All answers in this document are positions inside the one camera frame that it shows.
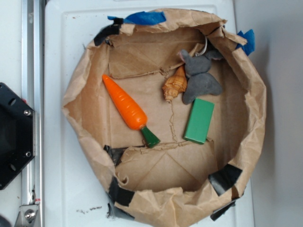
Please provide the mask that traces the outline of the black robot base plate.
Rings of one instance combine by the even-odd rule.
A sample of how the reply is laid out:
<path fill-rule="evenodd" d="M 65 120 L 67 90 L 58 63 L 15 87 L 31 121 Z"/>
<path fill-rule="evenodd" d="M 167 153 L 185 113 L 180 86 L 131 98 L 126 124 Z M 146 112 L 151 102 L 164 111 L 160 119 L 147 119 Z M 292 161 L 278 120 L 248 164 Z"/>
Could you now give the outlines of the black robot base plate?
<path fill-rule="evenodd" d="M 5 189 L 34 157 L 34 110 L 0 84 L 0 189 Z"/>

